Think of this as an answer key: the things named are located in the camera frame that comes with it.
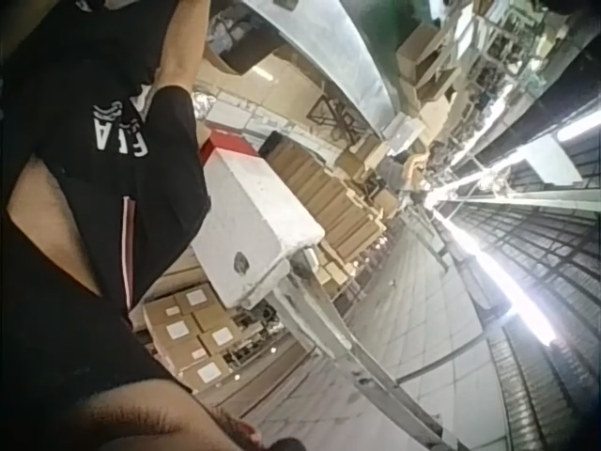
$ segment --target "white label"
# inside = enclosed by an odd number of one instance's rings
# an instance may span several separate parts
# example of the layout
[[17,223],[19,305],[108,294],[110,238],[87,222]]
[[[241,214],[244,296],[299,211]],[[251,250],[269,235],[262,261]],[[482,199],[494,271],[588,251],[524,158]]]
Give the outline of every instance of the white label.
[[205,296],[205,292],[202,289],[188,293],[186,297],[191,306],[199,305],[200,303],[205,303],[207,301],[207,296]]
[[199,348],[198,350],[195,350],[192,353],[192,358],[194,360],[199,360],[202,359],[203,357],[205,357],[207,355],[207,352],[204,350],[204,348]]
[[174,315],[179,315],[179,307],[169,307],[165,309],[165,313],[168,317],[173,317]]
[[217,346],[223,346],[225,343],[228,343],[234,339],[234,336],[226,327],[214,332],[212,335],[213,340],[215,340],[215,343],[217,343]]
[[177,340],[178,338],[189,334],[190,330],[188,330],[188,326],[186,326],[184,321],[178,321],[167,326],[167,333],[172,340]]
[[215,381],[222,375],[221,370],[213,363],[203,366],[196,372],[198,373],[198,376],[204,383],[210,383],[211,381]]

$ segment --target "person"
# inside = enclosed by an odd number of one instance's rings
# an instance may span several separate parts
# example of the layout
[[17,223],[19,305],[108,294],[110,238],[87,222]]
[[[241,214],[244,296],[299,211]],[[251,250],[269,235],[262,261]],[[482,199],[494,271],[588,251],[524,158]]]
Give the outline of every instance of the person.
[[20,449],[267,449],[131,331],[128,313],[210,208],[190,96],[209,0],[125,3],[62,0],[5,60],[3,437]]

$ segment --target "tiled floor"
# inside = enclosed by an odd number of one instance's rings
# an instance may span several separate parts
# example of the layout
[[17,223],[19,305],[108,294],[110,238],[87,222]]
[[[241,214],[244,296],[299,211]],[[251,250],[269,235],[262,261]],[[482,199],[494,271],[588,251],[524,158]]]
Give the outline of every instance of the tiled floor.
[[[444,273],[409,234],[347,323],[395,377],[420,369],[482,331],[456,269]],[[501,391],[486,342],[402,386],[470,448],[506,449]],[[310,450],[422,449],[319,357],[299,368],[247,420],[267,440],[296,436]]]

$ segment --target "red stripe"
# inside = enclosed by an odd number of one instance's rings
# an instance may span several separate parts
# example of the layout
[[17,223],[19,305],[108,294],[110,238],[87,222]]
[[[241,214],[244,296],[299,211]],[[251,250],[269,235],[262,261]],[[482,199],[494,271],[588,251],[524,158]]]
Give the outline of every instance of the red stripe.
[[200,148],[200,161],[203,165],[207,163],[208,158],[216,149],[258,157],[253,147],[240,135],[212,129],[210,138]]
[[128,311],[133,297],[133,215],[135,203],[123,198],[123,218],[121,220],[121,272],[123,273],[123,294]]

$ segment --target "skin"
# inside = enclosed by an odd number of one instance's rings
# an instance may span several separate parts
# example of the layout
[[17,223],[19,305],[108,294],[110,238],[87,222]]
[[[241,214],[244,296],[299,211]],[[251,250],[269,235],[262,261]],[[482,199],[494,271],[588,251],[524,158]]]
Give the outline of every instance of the skin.
[[[163,44],[155,89],[192,90],[202,60],[198,49],[204,47],[208,8],[209,0],[180,0]],[[8,214],[56,266],[101,295],[66,199],[42,162],[30,161],[21,173]],[[247,433],[260,440],[252,428]],[[50,438],[59,441],[61,449],[241,449],[203,406],[170,381],[143,381],[97,394],[57,418]]]

